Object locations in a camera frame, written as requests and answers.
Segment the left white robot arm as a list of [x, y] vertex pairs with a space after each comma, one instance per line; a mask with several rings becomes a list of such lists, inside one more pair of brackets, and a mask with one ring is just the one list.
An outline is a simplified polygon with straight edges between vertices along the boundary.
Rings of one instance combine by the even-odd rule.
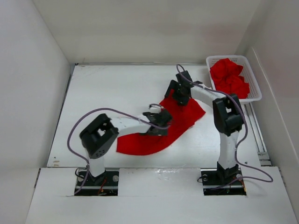
[[131, 134], [166, 136], [171, 121], [172, 116], [166, 109], [160, 112], [144, 112], [135, 118], [109, 118], [105, 113], [97, 116], [79, 134], [90, 164], [88, 180], [94, 185], [104, 181], [106, 170], [103, 156], [117, 138]]

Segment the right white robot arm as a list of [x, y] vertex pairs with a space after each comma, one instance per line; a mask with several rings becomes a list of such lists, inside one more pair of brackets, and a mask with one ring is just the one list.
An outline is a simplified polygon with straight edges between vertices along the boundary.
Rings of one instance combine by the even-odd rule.
[[239, 133], [244, 124], [241, 105], [235, 94], [228, 95], [207, 88], [201, 82], [193, 82], [188, 71], [176, 74], [171, 80], [165, 97], [173, 90], [172, 98], [179, 105], [187, 105], [190, 99], [199, 100], [213, 109], [214, 125], [220, 134], [220, 156], [217, 161], [217, 181], [226, 184], [237, 175], [239, 165], [235, 152]]

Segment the white plastic basket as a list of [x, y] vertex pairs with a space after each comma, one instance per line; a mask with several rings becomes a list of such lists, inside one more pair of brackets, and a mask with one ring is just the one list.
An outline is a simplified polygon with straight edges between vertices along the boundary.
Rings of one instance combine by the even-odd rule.
[[241, 104], [248, 104], [254, 101], [259, 101], [262, 98], [262, 94], [259, 88], [259, 85], [257, 83], [257, 80], [255, 78], [255, 75], [253, 73], [253, 70], [247, 60], [246, 57], [240, 56], [240, 55], [222, 55], [222, 56], [209, 56], [206, 58], [206, 64], [208, 67], [208, 73], [210, 76], [212, 89], [216, 90], [214, 82], [211, 77], [210, 69], [211, 67], [219, 60], [228, 58], [232, 62], [243, 66], [243, 70], [241, 72], [241, 76], [244, 77], [245, 82], [249, 84], [250, 93], [245, 99], [240, 99]]

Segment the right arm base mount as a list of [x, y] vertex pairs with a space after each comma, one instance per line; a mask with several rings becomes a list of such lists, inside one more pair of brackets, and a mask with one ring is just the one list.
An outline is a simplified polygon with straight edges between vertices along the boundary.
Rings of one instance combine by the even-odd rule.
[[237, 178], [242, 175], [239, 169], [236, 174], [222, 181], [215, 168], [202, 168], [198, 182], [202, 184], [204, 196], [246, 196], [243, 180]]

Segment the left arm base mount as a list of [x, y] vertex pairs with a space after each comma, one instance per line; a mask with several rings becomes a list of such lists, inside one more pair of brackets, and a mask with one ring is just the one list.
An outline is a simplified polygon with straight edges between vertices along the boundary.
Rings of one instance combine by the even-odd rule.
[[76, 185], [75, 196], [118, 196], [119, 170], [108, 169], [99, 177], [87, 176], [85, 168], [75, 170]]

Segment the red shirts pile in basket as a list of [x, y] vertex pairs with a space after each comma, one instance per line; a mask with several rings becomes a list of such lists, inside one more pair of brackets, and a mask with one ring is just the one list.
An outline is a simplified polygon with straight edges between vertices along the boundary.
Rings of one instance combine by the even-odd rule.
[[245, 99], [250, 93], [249, 84], [240, 74], [243, 66], [228, 58], [217, 61], [210, 69], [215, 88], [227, 94], [236, 94], [239, 99]]

